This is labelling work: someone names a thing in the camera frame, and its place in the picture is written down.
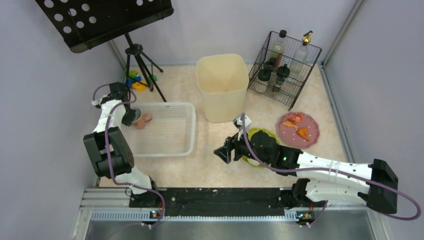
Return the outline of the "small spice jar black lid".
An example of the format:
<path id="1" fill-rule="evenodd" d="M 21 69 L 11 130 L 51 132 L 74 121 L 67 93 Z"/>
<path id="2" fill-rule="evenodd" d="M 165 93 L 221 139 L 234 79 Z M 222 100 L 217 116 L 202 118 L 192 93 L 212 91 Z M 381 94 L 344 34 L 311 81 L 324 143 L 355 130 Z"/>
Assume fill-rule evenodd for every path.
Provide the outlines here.
<path id="1" fill-rule="evenodd" d="M 273 91 L 274 93 L 278 93 L 278 92 L 280 92 L 281 87 L 282 87 L 282 85 L 283 85 L 283 83 L 284 83 L 284 82 L 285 82 L 285 78 L 284 78 L 284 77 L 279 77 L 279 76 L 277 76 L 277 77 L 275 78 L 275 81 L 274 81 L 274 85 L 273 85 L 272 91 Z"/>

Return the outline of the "black wire rack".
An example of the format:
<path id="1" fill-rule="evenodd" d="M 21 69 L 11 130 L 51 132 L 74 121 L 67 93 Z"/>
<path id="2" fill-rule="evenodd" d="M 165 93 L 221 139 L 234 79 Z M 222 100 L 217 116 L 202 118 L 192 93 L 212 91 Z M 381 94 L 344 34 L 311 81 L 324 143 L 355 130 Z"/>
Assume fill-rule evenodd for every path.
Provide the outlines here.
<path id="1" fill-rule="evenodd" d="M 311 44 L 312 34 L 295 39 L 284 29 L 270 31 L 249 72 L 248 88 L 291 110 L 322 52 Z"/>

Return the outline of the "clear bottle gold pump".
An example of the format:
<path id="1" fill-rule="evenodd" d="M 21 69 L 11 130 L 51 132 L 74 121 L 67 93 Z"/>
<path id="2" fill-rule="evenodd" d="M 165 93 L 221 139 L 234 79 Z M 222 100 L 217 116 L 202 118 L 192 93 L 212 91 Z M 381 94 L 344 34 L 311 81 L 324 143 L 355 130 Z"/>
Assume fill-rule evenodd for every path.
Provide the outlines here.
<path id="1" fill-rule="evenodd" d="M 302 38 L 301 46 L 295 51 L 293 59 L 289 65 L 289 78 L 287 81 L 289 83 L 295 83 L 296 81 L 303 82 L 307 67 L 307 57 L 309 54 L 308 44 L 311 41 L 312 30 L 305 33 Z"/>

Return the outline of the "spice jar round black lid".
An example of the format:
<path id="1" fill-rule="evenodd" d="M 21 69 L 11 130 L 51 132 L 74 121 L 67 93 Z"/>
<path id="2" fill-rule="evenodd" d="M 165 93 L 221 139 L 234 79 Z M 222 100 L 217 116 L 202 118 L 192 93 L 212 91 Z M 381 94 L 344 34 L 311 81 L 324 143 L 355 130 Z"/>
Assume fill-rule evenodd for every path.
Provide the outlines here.
<path id="1" fill-rule="evenodd" d="M 288 65 L 285 63 L 282 66 L 279 66 L 276 70 L 277 77 L 284 77 L 285 79 L 290 76 L 290 69 Z"/>

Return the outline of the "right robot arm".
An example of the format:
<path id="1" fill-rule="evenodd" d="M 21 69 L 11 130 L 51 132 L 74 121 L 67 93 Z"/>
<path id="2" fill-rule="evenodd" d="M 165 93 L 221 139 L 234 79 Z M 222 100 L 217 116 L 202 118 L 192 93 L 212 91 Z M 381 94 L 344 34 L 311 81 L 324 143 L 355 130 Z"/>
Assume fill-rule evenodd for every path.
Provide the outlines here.
<path id="1" fill-rule="evenodd" d="M 280 145 L 262 130 L 250 139 L 241 133 L 227 137 L 213 153 L 227 164 L 247 157 L 263 162 L 277 174 L 297 177 L 295 197 L 312 202 L 354 202 L 383 214 L 395 214 L 398 210 L 398 195 L 393 190 L 398 188 L 399 179 L 381 159 L 372 163 L 330 160 Z"/>

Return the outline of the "cream plastic waste bin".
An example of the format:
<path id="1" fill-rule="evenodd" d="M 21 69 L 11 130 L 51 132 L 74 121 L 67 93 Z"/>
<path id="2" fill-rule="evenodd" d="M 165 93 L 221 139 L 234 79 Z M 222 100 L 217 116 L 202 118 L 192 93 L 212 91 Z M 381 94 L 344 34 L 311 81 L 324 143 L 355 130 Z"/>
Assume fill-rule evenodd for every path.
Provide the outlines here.
<path id="1" fill-rule="evenodd" d="M 195 73 L 203 111 L 209 122 L 231 122 L 242 113 L 249 73 L 240 55 L 202 57 L 196 63 Z"/>

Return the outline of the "spice jar labelled black lid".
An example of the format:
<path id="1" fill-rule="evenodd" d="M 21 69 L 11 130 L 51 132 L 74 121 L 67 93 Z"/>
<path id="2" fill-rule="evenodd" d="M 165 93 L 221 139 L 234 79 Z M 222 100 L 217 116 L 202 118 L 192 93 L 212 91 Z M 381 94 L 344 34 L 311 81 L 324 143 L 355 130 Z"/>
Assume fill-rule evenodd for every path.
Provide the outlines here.
<path id="1" fill-rule="evenodd" d="M 268 72 L 274 72 L 276 66 L 276 58 L 271 57 L 263 64 L 263 70 Z"/>

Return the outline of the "dark sauce bottle black cap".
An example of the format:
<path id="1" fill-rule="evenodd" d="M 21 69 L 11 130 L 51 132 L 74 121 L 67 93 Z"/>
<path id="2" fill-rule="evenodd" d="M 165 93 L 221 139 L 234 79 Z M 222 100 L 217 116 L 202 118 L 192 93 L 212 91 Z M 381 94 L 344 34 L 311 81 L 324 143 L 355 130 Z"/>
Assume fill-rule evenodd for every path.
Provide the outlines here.
<path id="1" fill-rule="evenodd" d="M 274 42 L 270 49 L 270 59 L 274 63 L 274 69 L 277 70 L 280 66 L 281 59 L 285 52 L 285 38 L 287 35 L 286 30 L 280 30 L 278 39 Z"/>

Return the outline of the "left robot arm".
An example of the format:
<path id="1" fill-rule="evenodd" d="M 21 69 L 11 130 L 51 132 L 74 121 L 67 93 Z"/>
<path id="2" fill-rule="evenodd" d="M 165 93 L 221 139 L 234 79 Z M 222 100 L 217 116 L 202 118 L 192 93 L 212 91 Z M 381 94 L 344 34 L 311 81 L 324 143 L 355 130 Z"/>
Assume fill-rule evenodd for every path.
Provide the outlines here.
<path id="1" fill-rule="evenodd" d="M 83 143 L 94 172 L 117 186 L 130 189 L 131 208 L 161 208 L 164 199 L 154 180 L 135 166 L 135 157 L 121 127 L 143 129 L 153 117 L 137 107 L 130 89 L 122 82 L 108 84 L 109 94 L 93 98 L 93 106 L 101 110 L 94 130 L 83 137 Z"/>

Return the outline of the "pink floral mug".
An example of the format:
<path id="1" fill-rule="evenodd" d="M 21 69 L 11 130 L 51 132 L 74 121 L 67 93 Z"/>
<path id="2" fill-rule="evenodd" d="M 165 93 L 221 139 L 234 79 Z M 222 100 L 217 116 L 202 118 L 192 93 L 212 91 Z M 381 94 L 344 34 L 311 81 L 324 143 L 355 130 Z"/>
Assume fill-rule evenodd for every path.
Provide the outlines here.
<path id="1" fill-rule="evenodd" d="M 139 108 L 134 108 L 134 110 L 135 117 L 131 126 L 138 130 L 144 129 L 153 120 L 153 116 L 149 113 L 143 113 Z"/>

